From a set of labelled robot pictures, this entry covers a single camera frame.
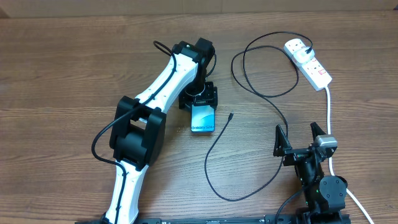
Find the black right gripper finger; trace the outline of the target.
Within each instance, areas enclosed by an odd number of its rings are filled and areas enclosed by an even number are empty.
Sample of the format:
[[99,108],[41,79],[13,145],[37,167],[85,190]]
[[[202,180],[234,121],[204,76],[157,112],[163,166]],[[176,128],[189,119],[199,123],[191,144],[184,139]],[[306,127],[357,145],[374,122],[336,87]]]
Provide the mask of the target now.
[[310,127],[312,130],[313,140],[315,140],[317,136],[326,135],[326,132],[324,132],[324,130],[322,130],[322,128],[319,127],[319,125],[316,122],[312,122],[310,124]]
[[285,135],[284,131],[282,130],[281,126],[278,124],[275,127],[275,144],[274,144],[274,151],[273,156],[275,157],[282,157],[287,154],[287,151],[290,151],[292,146]]

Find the Samsung Galaxy smartphone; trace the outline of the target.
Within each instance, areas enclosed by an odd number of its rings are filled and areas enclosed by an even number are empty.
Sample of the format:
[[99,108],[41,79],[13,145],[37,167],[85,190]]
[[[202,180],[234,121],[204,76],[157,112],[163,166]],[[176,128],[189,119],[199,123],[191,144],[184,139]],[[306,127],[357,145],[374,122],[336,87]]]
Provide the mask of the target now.
[[215,130],[215,109],[210,105],[192,106],[191,131],[210,133]]

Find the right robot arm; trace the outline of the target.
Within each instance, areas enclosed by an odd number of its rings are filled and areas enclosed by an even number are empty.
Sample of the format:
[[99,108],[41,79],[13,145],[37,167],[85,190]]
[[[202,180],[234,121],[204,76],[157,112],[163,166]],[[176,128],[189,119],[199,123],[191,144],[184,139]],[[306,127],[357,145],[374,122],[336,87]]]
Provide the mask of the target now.
[[[273,156],[281,157],[284,166],[293,166],[300,179],[301,189],[290,196],[278,209],[274,223],[350,223],[343,215],[348,183],[338,175],[325,175],[321,163],[330,159],[338,141],[324,132],[317,123],[310,124],[313,142],[307,148],[293,149],[281,126],[275,127]],[[300,194],[306,206],[296,209],[293,215],[282,215],[284,207]]]

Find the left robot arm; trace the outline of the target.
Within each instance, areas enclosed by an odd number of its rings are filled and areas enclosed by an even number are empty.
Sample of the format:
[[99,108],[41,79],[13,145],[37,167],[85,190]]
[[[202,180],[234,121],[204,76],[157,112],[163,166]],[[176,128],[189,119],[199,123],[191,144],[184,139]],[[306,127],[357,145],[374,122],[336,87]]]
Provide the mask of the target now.
[[191,113],[192,132],[215,130],[218,92],[206,79],[208,64],[216,60],[212,42],[203,38],[194,45],[181,41],[172,49],[160,42],[154,45],[170,60],[146,90],[134,98],[122,97],[117,105],[109,140],[116,179],[111,205],[100,223],[134,223],[138,218],[144,177],[162,149],[167,112],[174,101]]

